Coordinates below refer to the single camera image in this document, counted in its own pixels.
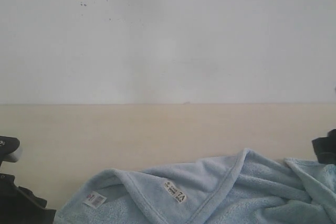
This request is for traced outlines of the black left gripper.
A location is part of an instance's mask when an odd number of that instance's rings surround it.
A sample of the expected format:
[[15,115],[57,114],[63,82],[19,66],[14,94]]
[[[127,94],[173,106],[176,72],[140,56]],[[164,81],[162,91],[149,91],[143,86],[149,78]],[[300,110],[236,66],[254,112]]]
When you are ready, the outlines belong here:
[[13,175],[1,174],[1,223],[53,223],[56,210],[46,207],[47,200],[14,180]]

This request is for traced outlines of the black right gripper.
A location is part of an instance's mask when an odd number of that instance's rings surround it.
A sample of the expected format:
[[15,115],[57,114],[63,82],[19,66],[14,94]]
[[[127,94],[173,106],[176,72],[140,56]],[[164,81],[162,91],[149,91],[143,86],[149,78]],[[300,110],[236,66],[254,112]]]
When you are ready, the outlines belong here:
[[312,146],[320,164],[335,164],[335,129],[328,132],[327,136],[312,140]]

